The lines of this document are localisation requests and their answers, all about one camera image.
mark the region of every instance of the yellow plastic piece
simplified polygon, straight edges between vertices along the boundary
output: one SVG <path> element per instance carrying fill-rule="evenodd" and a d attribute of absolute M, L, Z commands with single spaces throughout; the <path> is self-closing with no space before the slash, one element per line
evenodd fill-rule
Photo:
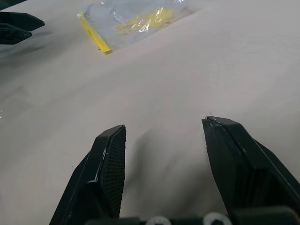
<path fill-rule="evenodd" d="M 122 23 L 114 27 L 114 30 L 120 34 L 128 34 L 132 30 L 140 30 L 141 32 L 147 31 L 149 27 L 159 27 L 166 23 L 170 23 L 173 13 L 173 9 L 159 8 L 151 14 L 132 18 L 127 23 Z"/>
<path fill-rule="evenodd" d="M 107 43 L 104 41 L 104 39 L 92 28 L 92 26 L 86 20 L 84 13 L 81 12 L 77 16 L 78 16 L 79 20 L 81 21 L 83 27 L 87 31 L 87 33 L 90 35 L 90 37 L 96 43 L 96 45 L 101 49 L 101 51 L 103 51 L 104 53 L 109 52 L 111 50 L 111 48 L 107 45 Z"/>

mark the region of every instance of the yellow strip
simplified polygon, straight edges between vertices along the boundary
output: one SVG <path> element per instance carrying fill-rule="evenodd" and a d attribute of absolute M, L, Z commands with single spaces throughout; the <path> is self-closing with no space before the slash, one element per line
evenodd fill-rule
<path fill-rule="evenodd" d="M 101 49 L 101 51 L 103 51 L 104 53 L 109 52 L 111 50 L 110 47 L 107 45 L 107 43 L 104 41 L 104 39 L 92 28 L 92 26 L 86 20 L 83 12 L 81 12 L 77 16 L 78 16 L 79 20 L 81 21 L 83 27 L 87 31 L 87 33 L 94 40 L 94 42 Z"/>

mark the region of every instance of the black plastic part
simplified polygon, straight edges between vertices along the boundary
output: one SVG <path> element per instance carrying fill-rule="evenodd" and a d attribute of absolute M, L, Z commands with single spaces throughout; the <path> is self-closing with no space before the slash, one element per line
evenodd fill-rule
<path fill-rule="evenodd" d="M 8 23 L 22 30 L 33 31 L 45 22 L 28 13 L 0 12 L 0 23 Z"/>
<path fill-rule="evenodd" d="M 14 6 L 26 0 L 0 0 L 0 10 Z"/>
<path fill-rule="evenodd" d="M 15 45 L 31 36 L 32 33 L 29 31 L 7 23 L 0 23 L 0 45 Z"/>
<path fill-rule="evenodd" d="M 0 12 L 0 45 L 15 45 L 44 25 L 44 21 L 27 13 Z"/>
<path fill-rule="evenodd" d="M 300 184 L 244 127 L 232 120 L 202 120 L 210 166 L 231 215 L 234 209 L 285 205 L 300 214 Z"/>
<path fill-rule="evenodd" d="M 91 219 L 119 218 L 125 179 L 124 125 L 99 135 L 74 170 L 51 225 L 83 225 Z"/>
<path fill-rule="evenodd" d="M 286 206 L 234 210 L 235 225 L 299 225 L 297 214 Z"/>
<path fill-rule="evenodd" d="M 170 219 L 170 222 L 172 225 L 203 225 L 203 219 L 200 217 Z M 145 225 L 145 224 L 146 222 L 141 221 L 139 218 L 121 218 L 121 219 L 91 220 L 87 222 L 85 225 Z"/>

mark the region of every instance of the clear plastic bag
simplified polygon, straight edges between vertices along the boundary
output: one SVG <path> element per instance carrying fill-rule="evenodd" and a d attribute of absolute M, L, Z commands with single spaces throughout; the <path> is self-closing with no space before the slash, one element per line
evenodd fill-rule
<path fill-rule="evenodd" d="M 107 52 L 142 40 L 187 16 L 191 12 L 185 7 L 186 1 L 104 0 L 90 4 L 82 15 L 98 35 L 93 39 L 101 39 L 109 47 L 102 49 Z"/>

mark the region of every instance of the table surface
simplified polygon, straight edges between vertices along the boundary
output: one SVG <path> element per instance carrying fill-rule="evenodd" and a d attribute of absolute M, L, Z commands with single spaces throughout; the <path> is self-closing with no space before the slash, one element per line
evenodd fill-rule
<path fill-rule="evenodd" d="M 0 224 L 47 224 L 95 137 L 127 126 L 121 216 L 224 211 L 201 119 L 244 125 L 300 179 L 298 0 L 202 0 L 104 56 L 76 14 L 91 0 L 28 0 L 45 21 L 0 46 Z"/>

